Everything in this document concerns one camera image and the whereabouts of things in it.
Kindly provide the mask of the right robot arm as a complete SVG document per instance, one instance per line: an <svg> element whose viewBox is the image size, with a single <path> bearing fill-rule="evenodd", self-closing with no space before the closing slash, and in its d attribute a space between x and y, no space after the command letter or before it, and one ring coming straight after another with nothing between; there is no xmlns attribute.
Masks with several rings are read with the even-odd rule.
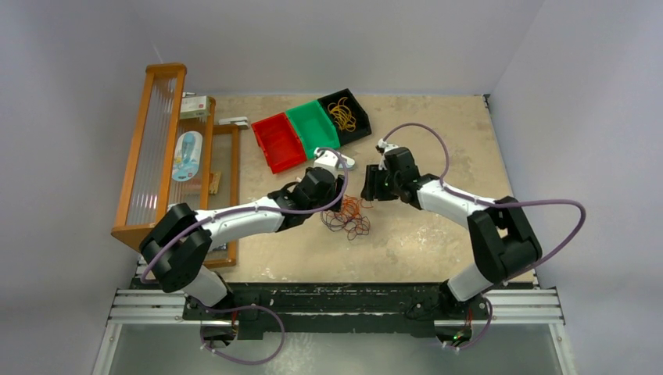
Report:
<svg viewBox="0 0 663 375"><path fill-rule="evenodd" d="M376 149L382 158L366 168L362 199L400 200L443 216L469 233L472 264L440 286L439 307L445 316L459 317L470 299L541 259L541 245L515 198L471 195L440 177L420 173L408 148L386 144Z"/></svg>

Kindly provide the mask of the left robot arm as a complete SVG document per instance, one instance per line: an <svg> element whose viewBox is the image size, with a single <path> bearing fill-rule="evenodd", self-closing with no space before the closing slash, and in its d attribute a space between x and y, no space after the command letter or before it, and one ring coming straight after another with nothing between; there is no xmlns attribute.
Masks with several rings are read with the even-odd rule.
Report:
<svg viewBox="0 0 663 375"><path fill-rule="evenodd" d="M229 316L233 298L225 280L206 266L207 254L256 234L278 233L302 225L313 214L339 207L346 175L309 167L299 181L254 202L216 210L170 207L139 245L147 263L141 281L153 276L165 293L183 291L215 320Z"/></svg>

